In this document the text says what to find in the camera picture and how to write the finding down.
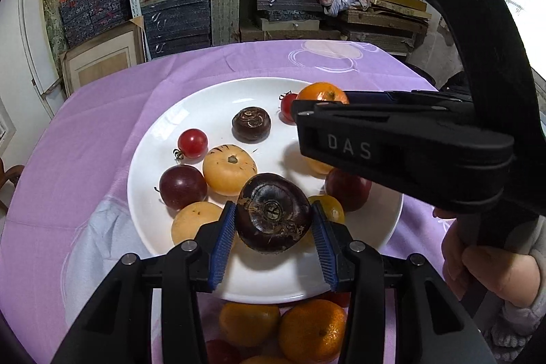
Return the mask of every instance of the white plate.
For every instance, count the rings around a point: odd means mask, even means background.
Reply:
[[[173,247],[170,236],[174,213],[166,208],[154,190],[159,178],[176,164],[173,149],[180,133],[199,128],[209,139],[209,149],[236,144],[256,162],[259,173],[280,174],[299,186],[307,196],[318,195],[324,177],[314,174],[299,153],[295,125],[279,118],[279,95],[300,91],[307,82],[284,78],[238,79],[212,85],[181,100],[148,129],[140,141],[127,181],[129,210],[144,245],[154,255]],[[231,133],[231,120],[249,106],[265,109],[271,116],[271,133],[258,143],[243,143]],[[194,163],[201,170],[202,160]],[[210,191],[209,201],[223,206],[228,198]],[[373,184],[362,209],[347,214],[351,235],[375,248],[392,235],[402,209],[402,195]],[[303,239],[278,255],[263,255],[236,238],[218,297],[236,302],[277,304],[297,301],[328,290],[316,249]]]

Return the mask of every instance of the hand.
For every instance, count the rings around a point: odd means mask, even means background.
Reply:
[[[453,219],[454,214],[434,209],[436,218]],[[455,221],[442,242],[443,275],[448,287],[462,299],[474,276],[485,288],[516,307],[529,307],[538,295],[541,274],[531,255],[518,255],[494,247],[465,246]]]

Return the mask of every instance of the orange fruit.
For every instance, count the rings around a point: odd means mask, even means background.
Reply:
[[[315,82],[299,92],[296,99],[308,99],[311,101],[339,101],[348,104],[349,100],[345,92],[329,82]]]
[[[327,163],[308,158],[307,156],[304,156],[304,158],[309,164],[312,171],[318,174],[328,174],[333,169],[333,167],[331,165],[328,165]]]
[[[341,207],[340,202],[330,195],[316,195],[309,198],[309,202],[313,203],[319,201],[322,204],[324,213],[328,218],[328,221],[339,222],[340,224],[345,224],[345,212],[343,207]]]
[[[278,344],[297,364],[316,364],[337,358],[345,335],[345,311],[331,301],[310,300],[282,317]]]
[[[274,356],[258,355],[248,358],[241,362],[241,364],[292,364],[289,360],[284,358],[276,358]]]
[[[220,312],[220,329],[238,347],[257,347],[277,331],[281,313],[277,306],[228,302]]]

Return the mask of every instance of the purple tablecloth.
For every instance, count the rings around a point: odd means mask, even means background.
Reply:
[[[50,362],[68,329],[63,265],[105,195],[127,202],[128,166],[147,128],[195,91],[257,76],[329,81],[344,89],[432,89],[375,46],[334,41],[269,41],[198,50],[81,88],[61,108],[29,159],[0,243],[0,309],[38,364]],[[397,229],[382,252],[405,258],[419,251],[440,270],[444,233],[429,205],[406,197]],[[210,339],[214,328],[205,334]],[[388,341],[390,359],[393,347]]]

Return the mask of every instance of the silver bolt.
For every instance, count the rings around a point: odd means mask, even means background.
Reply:
[[[425,263],[425,257],[419,253],[414,253],[411,255],[409,260],[414,266],[422,266]]]
[[[353,241],[349,244],[349,248],[356,252],[364,251],[366,249],[366,244],[364,244],[362,241]]]
[[[182,250],[184,251],[193,251],[197,248],[197,243],[193,239],[188,239],[180,244]]]
[[[134,253],[126,253],[121,258],[121,263],[126,266],[130,266],[134,264],[136,261],[137,261],[137,257]]]

